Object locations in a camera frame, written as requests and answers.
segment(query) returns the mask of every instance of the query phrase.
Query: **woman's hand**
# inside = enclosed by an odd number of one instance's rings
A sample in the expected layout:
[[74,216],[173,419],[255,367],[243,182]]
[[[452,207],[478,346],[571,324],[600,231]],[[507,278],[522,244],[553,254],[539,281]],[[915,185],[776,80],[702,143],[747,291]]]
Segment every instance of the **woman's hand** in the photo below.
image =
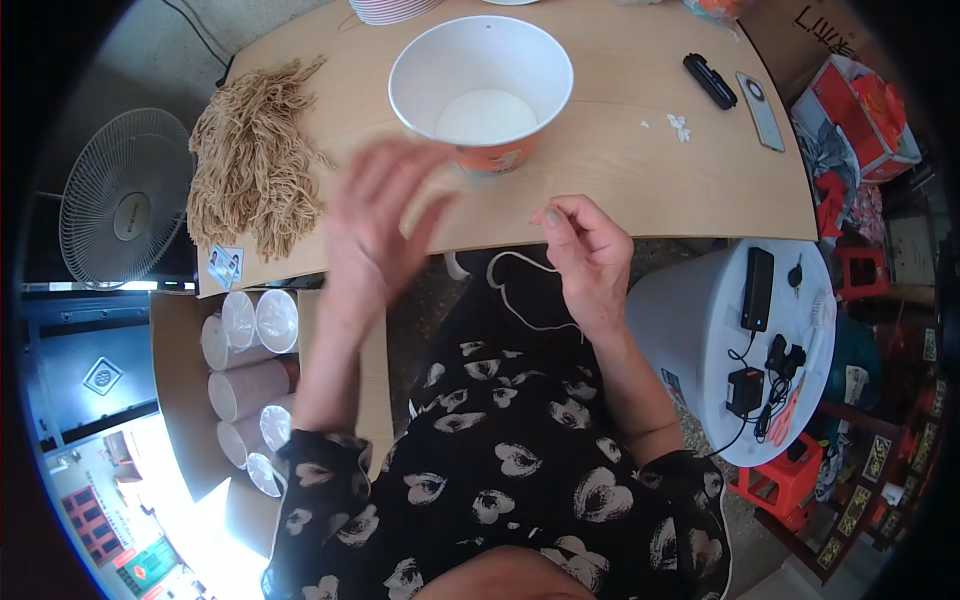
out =
[[409,237],[400,232],[400,218],[423,180],[448,157],[449,150],[435,144],[377,141],[334,183],[326,220],[324,303],[341,324],[366,331],[420,269],[454,195],[434,199]]
[[530,222],[543,225],[570,315],[595,345],[622,337],[634,243],[584,195],[557,196]]

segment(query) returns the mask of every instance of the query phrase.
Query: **woman's left hand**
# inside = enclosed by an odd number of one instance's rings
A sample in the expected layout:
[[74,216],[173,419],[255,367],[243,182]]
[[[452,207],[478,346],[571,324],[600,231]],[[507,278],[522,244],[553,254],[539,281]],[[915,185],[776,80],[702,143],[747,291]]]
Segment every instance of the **woman's left hand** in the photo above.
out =
[[454,194],[433,199],[405,237],[400,218],[449,150],[402,139],[372,142],[336,180],[329,198],[324,304],[343,325],[367,331],[423,264]]

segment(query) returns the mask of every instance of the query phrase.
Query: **electric fan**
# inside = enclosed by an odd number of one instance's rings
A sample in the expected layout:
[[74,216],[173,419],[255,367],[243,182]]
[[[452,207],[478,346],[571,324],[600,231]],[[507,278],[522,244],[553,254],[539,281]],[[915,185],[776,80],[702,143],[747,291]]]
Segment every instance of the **electric fan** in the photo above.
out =
[[137,108],[87,142],[60,206],[60,252],[86,287],[116,289],[146,275],[166,252],[193,178],[187,138],[169,112]]

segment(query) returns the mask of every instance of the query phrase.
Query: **black cable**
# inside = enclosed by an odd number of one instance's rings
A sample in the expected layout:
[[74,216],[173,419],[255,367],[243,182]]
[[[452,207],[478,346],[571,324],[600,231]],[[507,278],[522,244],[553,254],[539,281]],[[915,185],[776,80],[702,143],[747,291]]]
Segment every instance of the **black cable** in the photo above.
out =
[[770,386],[770,394],[767,397],[767,403],[760,410],[759,417],[756,418],[754,425],[754,437],[758,444],[763,444],[767,440],[767,432],[770,430],[770,422],[786,409],[786,399],[790,394],[792,384],[789,379],[779,373]]
[[743,424],[740,425],[740,431],[736,432],[736,436],[730,441],[730,443],[727,444],[727,445],[725,445],[725,446],[723,446],[723,447],[720,448],[719,450],[714,450],[714,451],[710,452],[710,454],[708,454],[708,455],[705,456],[704,458],[709,458],[709,457],[711,457],[711,456],[716,456],[717,454],[723,452],[724,450],[726,450],[726,449],[729,448],[730,446],[734,445],[734,444],[736,443],[736,441],[740,439],[740,434],[742,434],[742,433],[743,433],[743,430],[747,428],[747,420],[744,419],[743,417],[741,417],[741,419],[743,419]]
[[750,353],[750,348],[754,346],[754,338],[756,337],[756,331],[750,334],[750,344],[747,345],[747,349],[743,350],[742,354],[737,354],[733,351],[733,348],[727,348],[727,356],[730,356],[733,360],[738,360],[743,363],[744,369],[749,369],[750,365],[747,364],[747,354]]
[[178,7],[175,7],[174,5],[170,4],[167,0],[160,0],[160,2],[162,2],[162,3],[165,4],[165,5],[167,5],[168,7],[170,7],[171,9],[173,9],[174,11],[179,12],[179,13],[180,13],[180,16],[182,16],[184,19],[186,19],[186,22],[187,22],[188,25],[190,25],[190,29],[193,30],[193,33],[197,34],[197,37],[200,39],[200,41],[204,43],[204,46],[206,46],[206,49],[210,52],[210,55],[213,56],[213,58],[216,59],[217,62],[219,62],[220,64],[222,64],[222,65],[224,66],[224,68],[227,68],[227,64],[224,62],[223,59],[221,59],[219,56],[217,56],[217,53],[213,51],[213,48],[210,47],[210,44],[206,43],[206,40],[204,39],[204,37],[200,35],[200,30],[197,29],[197,26],[193,24],[193,21],[191,21],[191,20],[190,20],[190,17],[186,15],[186,12],[181,11]]

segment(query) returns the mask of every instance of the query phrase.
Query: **red sign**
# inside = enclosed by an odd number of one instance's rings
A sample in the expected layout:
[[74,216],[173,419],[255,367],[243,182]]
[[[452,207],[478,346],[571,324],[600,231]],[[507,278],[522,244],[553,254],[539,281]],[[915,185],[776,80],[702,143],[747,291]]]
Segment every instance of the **red sign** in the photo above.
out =
[[160,584],[157,584],[154,586],[153,589],[151,589],[146,594],[144,594],[143,600],[154,600],[154,598],[159,596],[162,592],[163,592],[163,586]]
[[120,568],[124,564],[129,563],[134,556],[136,556],[136,550],[134,548],[127,548],[120,556],[113,559],[113,564],[117,568]]

